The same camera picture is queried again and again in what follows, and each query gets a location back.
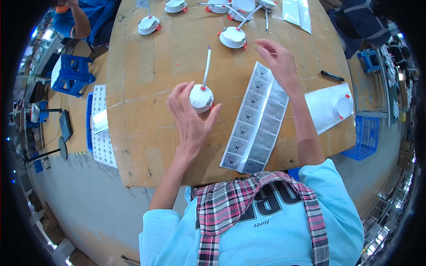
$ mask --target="gray floor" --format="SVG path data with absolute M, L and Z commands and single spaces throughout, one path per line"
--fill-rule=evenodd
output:
M 361 162 L 332 157 L 358 209 L 366 208 L 365 199 L 396 164 L 400 139 L 401 123 L 388 128 L 381 120 L 374 155 Z M 67 161 L 52 157 L 50 163 L 52 168 L 39 174 L 30 169 L 30 180 L 71 242 L 99 266 L 127 266 L 121 255 L 139 260 L 138 235 L 154 189 L 125 188 L 118 170 L 94 161 L 90 153 L 70 155 Z M 174 207 L 181 215 L 187 206 L 183 192 Z

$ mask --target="product label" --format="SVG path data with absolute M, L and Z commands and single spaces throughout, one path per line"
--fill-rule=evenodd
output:
M 263 171 L 287 104 L 271 70 L 256 62 L 220 166 L 246 174 Z

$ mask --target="pink plaid cloth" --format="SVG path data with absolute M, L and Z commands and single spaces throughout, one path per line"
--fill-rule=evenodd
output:
M 192 198 L 198 197 L 201 229 L 198 266 L 218 265 L 220 234 L 238 222 L 264 185 L 275 181 L 284 181 L 292 186 L 305 204 L 314 266 L 329 264 L 327 231 L 315 192 L 284 172 L 258 172 L 246 180 L 225 181 L 193 189 Z

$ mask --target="hand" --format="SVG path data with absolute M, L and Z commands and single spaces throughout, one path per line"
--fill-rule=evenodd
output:
M 211 110 L 207 120 L 203 121 L 189 101 L 193 87 L 194 81 L 189 84 L 185 82 L 176 85 L 166 102 L 179 129 L 180 144 L 176 148 L 176 154 L 185 156 L 190 161 L 195 159 L 203 147 L 222 109 L 222 104 L 216 105 Z
M 256 50 L 290 98 L 303 95 L 294 56 L 273 40 L 258 39 Z
M 71 9 L 76 8 L 78 7 L 78 0 L 67 0 L 65 5 Z

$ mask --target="black stand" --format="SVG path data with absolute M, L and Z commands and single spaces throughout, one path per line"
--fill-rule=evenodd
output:
M 62 108 L 61 109 L 43 109 L 43 110 L 40 110 L 40 113 L 50 113 L 50 112 L 62 113 Z
M 66 149 L 66 144 L 65 144 L 65 141 L 63 140 L 63 138 L 62 137 L 59 137 L 58 138 L 58 149 L 56 149 L 56 150 L 54 150 L 54 151 L 51 151 L 51 152 L 47 152 L 47 153 L 44 153 L 44 154 L 41 154 L 41 155 L 38 155 L 38 156 L 36 156 L 36 157 L 34 157 L 34 158 L 31 158 L 31 159 L 29 159 L 28 158 L 28 155 L 26 154 L 26 152 L 25 153 L 23 153 L 23 155 L 24 155 L 24 164 L 28 164 L 28 163 L 30 163 L 30 162 L 32 162 L 32 161 L 35 161 L 35 160 L 37 160 L 37 159 L 40 159 L 40 158 L 42 158 L 42 157 L 44 157 L 44 156 L 46 156 L 46 155 L 49 155 L 49 154 L 52 154 L 52 153 L 54 153 L 54 152 L 59 152 L 60 153 L 60 156 L 62 157 L 62 159 L 64 159 L 65 161 L 68 159 L 68 151 L 67 151 L 67 149 Z

